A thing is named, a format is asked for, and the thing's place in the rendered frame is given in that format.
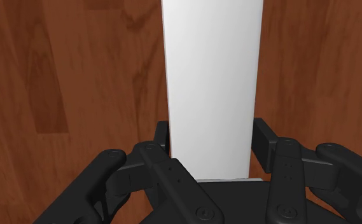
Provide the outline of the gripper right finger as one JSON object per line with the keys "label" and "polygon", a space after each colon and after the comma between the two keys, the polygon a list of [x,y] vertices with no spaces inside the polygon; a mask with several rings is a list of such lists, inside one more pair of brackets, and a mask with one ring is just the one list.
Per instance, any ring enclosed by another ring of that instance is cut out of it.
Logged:
{"label": "gripper right finger", "polygon": [[315,150],[253,120],[252,151],[269,173],[266,224],[362,224],[362,157],[336,143]]}

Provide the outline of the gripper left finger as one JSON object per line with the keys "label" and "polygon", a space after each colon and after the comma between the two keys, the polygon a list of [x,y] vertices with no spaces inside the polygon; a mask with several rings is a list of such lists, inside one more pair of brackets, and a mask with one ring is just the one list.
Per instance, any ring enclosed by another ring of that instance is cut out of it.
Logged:
{"label": "gripper left finger", "polygon": [[100,152],[33,224],[110,224],[131,193],[144,190],[153,210],[141,224],[224,224],[221,209],[176,158],[169,124],[130,154]]}

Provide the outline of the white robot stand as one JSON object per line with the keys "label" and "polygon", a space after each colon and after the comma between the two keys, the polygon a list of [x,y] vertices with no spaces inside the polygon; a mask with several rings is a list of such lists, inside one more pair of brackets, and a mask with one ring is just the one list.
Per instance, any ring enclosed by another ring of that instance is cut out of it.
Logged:
{"label": "white robot stand", "polygon": [[197,180],[249,176],[264,0],[161,0],[171,155]]}

